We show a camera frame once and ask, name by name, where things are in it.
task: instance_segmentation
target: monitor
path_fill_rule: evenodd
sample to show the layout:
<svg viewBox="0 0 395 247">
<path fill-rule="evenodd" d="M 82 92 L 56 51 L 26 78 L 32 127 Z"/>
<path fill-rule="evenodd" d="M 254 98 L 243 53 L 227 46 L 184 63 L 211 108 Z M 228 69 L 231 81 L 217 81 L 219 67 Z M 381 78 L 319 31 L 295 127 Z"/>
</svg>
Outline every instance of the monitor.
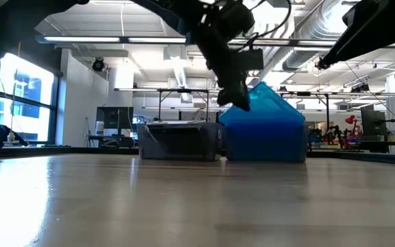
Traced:
<svg viewBox="0 0 395 247">
<path fill-rule="evenodd" d="M 377 110 L 361 110 L 364 136 L 387 136 L 385 113 Z"/>
<path fill-rule="evenodd" d="M 131 129 L 133 117 L 133 107 L 97 107 L 97 121 L 103 121 L 105 129 Z"/>
</svg>

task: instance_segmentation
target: security camera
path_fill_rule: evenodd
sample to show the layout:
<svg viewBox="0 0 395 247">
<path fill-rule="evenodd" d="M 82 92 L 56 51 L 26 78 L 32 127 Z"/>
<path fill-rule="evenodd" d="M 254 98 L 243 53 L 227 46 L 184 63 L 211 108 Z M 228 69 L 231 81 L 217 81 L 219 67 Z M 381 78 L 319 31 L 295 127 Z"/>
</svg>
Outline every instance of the security camera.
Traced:
<svg viewBox="0 0 395 247">
<path fill-rule="evenodd" d="M 108 67 L 104 63 L 104 58 L 96 58 L 94 63 L 93 63 L 93 70 L 97 72 L 103 72 L 107 69 Z"/>
</svg>

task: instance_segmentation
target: blue plastic bin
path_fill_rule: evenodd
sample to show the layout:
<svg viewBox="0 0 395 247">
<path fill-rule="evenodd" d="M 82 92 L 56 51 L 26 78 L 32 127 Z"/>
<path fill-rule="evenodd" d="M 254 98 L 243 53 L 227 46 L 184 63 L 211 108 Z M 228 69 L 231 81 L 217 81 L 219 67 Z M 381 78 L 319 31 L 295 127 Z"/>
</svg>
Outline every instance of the blue plastic bin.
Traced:
<svg viewBox="0 0 395 247">
<path fill-rule="evenodd" d="M 308 128 L 304 116 L 261 82 L 250 90 L 250 112 L 235 106 L 220 118 L 230 161 L 304 162 Z"/>
</svg>

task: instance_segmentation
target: window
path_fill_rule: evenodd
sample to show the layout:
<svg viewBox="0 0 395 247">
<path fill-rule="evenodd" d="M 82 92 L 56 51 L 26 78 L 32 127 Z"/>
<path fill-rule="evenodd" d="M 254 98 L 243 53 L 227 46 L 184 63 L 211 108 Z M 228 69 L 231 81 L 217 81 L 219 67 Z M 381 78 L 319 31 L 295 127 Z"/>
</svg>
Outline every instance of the window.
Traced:
<svg viewBox="0 0 395 247">
<path fill-rule="evenodd" d="M 0 66 L 0 124 L 28 141 L 53 143 L 57 77 L 6 54 Z"/>
<path fill-rule="evenodd" d="M 17 101 L 13 104 L 11 99 L 0 97 L 0 124 L 28 141 L 48 141 L 49 117 L 48 108 Z"/>
<path fill-rule="evenodd" d="M 51 105 L 53 73 L 6 54 L 1 59 L 0 78 L 0 92 Z"/>
</svg>

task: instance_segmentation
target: metal rod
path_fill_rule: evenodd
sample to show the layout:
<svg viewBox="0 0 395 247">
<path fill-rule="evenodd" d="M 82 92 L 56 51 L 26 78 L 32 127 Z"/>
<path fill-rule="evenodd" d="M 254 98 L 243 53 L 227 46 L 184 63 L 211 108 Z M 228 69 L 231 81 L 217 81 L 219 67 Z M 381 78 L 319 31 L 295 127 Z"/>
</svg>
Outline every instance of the metal rod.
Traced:
<svg viewBox="0 0 395 247">
<path fill-rule="evenodd" d="M 295 32 L 298 31 L 300 27 L 304 25 L 304 23 L 306 23 L 306 21 L 310 18 L 310 16 L 312 16 L 315 10 L 317 10 L 321 6 L 321 4 L 324 3 L 324 1 L 326 0 L 321 0 L 321 2 L 319 2 L 299 23 L 296 24 Z"/>
<path fill-rule="evenodd" d="M 204 98 L 204 96 L 202 96 L 199 92 L 198 92 L 198 95 L 204 100 L 205 103 L 208 104 L 208 101 L 207 101 L 207 99 Z"/>
<path fill-rule="evenodd" d="M 320 96 L 318 96 L 318 95 L 315 95 L 325 106 L 327 106 L 327 104 L 328 103 L 326 103 L 326 102 L 324 102 L 324 100 L 322 100 L 321 98 L 320 98 Z"/>
<path fill-rule="evenodd" d="M 164 98 L 161 100 L 161 102 L 163 102 L 164 99 L 166 99 L 166 98 L 169 97 L 170 95 L 171 95 L 171 92 L 169 92 L 166 96 L 164 96 Z"/>
<path fill-rule="evenodd" d="M 134 92 L 148 92 L 148 91 L 153 91 L 153 92 L 175 92 L 175 91 L 180 91 L 182 89 L 115 89 L 115 91 L 134 91 Z M 201 92 L 201 93 L 219 93 L 219 90 L 213 89 L 213 90 L 206 90 L 206 89 L 191 89 L 192 92 Z M 395 96 L 395 93 L 342 93 L 342 92 L 309 92 L 309 91 L 275 91 L 275 93 L 278 94 L 283 94 L 283 95 L 299 95 L 299 96 L 305 96 L 306 94 L 308 95 L 342 95 L 342 96 Z"/>
<path fill-rule="evenodd" d="M 328 95 L 326 95 L 326 114 L 327 114 L 327 131 L 330 129 L 330 108 L 328 107 Z"/>
<path fill-rule="evenodd" d="M 158 121 L 161 120 L 161 102 L 163 102 L 161 100 L 161 94 L 162 93 L 163 93 L 162 91 L 159 91 Z"/>
<path fill-rule="evenodd" d="M 210 102 L 210 94 L 206 94 L 206 122 L 208 123 L 208 107 Z"/>
</svg>

